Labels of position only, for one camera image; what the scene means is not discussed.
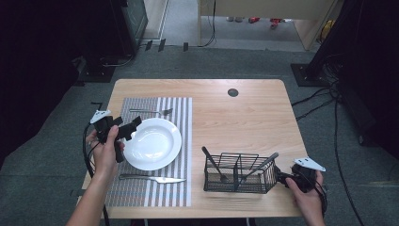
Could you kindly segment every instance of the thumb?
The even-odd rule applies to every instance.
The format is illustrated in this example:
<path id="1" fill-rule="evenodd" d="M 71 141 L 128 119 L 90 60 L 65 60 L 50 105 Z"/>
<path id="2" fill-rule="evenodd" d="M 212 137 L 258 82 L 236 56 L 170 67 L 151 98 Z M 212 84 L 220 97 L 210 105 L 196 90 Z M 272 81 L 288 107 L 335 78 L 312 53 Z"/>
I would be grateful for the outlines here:
<path id="1" fill-rule="evenodd" d="M 108 147 L 114 146 L 114 141 L 118 135 L 118 131 L 119 131 L 119 128 L 117 125 L 114 125 L 111 127 L 111 129 L 108 132 L 108 138 L 106 139 L 105 147 L 106 146 L 108 146 Z"/>
<path id="2" fill-rule="evenodd" d="M 287 183 L 288 187 L 290 187 L 290 189 L 293 191 L 295 196 L 303 193 L 293 179 L 287 177 L 285 178 L 285 182 Z"/>

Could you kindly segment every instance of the round white plate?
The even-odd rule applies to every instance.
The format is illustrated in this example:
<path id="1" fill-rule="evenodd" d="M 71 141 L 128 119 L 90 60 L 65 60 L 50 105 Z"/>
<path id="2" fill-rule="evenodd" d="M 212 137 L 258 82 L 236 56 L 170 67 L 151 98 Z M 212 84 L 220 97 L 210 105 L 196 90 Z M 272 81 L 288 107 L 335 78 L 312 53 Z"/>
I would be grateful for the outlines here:
<path id="1" fill-rule="evenodd" d="M 158 170 L 171 163 L 182 148 L 182 135 L 172 122 L 153 118 L 144 120 L 124 142 L 126 160 L 140 170 Z"/>

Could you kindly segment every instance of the table knife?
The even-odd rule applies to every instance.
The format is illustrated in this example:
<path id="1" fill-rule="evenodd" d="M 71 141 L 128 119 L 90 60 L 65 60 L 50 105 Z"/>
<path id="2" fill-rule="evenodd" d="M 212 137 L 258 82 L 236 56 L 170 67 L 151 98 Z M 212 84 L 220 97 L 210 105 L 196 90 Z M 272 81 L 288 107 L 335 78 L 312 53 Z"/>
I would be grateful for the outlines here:
<path id="1" fill-rule="evenodd" d="M 159 184 L 179 183 L 179 182 L 185 181 L 185 179 L 180 179 L 180 178 L 144 176 L 144 175 L 137 175 L 137 174 L 121 174 L 120 180 L 124 180 L 124 179 L 152 180 L 152 181 L 156 181 Z"/>

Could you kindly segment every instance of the basket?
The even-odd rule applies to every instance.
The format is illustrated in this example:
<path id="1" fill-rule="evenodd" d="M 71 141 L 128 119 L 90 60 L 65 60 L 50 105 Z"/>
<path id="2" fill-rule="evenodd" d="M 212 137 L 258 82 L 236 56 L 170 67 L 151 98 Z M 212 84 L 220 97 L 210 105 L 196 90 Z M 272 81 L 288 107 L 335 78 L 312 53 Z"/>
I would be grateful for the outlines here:
<path id="1" fill-rule="evenodd" d="M 220 174 L 206 157 L 205 161 L 205 183 L 203 190 L 216 192 L 240 192 L 240 193 L 267 193 L 276 183 L 275 160 L 257 169 L 267 157 L 259 157 L 258 154 L 250 153 L 222 153 L 212 155 L 220 172 L 229 180 L 221 182 Z"/>

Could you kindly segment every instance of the light wood table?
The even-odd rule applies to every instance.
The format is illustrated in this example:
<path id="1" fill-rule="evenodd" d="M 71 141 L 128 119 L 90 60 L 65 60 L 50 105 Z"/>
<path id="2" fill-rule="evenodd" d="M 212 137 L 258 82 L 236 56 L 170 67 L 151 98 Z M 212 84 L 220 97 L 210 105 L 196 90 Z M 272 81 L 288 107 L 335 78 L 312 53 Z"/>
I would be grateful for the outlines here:
<path id="1" fill-rule="evenodd" d="M 231 97 L 229 89 L 239 94 Z M 280 80 L 121 79 L 108 109 L 120 115 L 125 97 L 192 97 L 192 205 L 190 207 L 107 207 L 110 218 L 297 217 L 290 189 L 277 183 L 267 194 L 205 192 L 206 146 L 211 154 L 279 153 L 276 165 L 290 173 L 294 158 L 306 157 L 293 109 Z M 90 181 L 86 177 L 83 188 Z"/>
<path id="2" fill-rule="evenodd" d="M 338 0 L 217 0 L 215 16 L 295 19 L 305 50 L 310 50 Z M 214 16 L 215 0 L 199 0 L 198 43 L 201 45 L 201 17 Z"/>

